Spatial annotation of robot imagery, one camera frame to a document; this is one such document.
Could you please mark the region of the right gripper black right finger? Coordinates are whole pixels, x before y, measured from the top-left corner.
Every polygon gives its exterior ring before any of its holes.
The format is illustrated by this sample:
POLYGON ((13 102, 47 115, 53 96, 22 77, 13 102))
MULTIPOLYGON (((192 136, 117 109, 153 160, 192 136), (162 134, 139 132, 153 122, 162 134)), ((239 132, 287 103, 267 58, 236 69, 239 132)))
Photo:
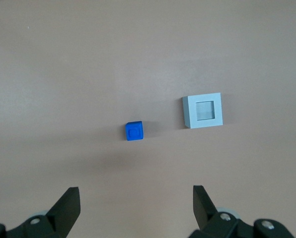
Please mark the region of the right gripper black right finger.
POLYGON ((193 212, 199 226, 191 238, 292 238, 280 222, 257 219, 251 226, 227 211, 219 212, 202 185, 193 186, 193 212))

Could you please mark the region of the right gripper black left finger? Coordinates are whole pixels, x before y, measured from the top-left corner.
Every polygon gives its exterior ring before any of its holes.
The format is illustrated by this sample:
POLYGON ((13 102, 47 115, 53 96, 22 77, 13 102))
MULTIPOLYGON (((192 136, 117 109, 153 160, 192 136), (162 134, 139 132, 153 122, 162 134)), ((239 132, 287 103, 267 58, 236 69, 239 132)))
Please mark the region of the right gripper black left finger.
POLYGON ((0 238, 66 238, 79 215, 79 188, 70 187, 45 215, 33 216, 9 231, 0 224, 0 238))

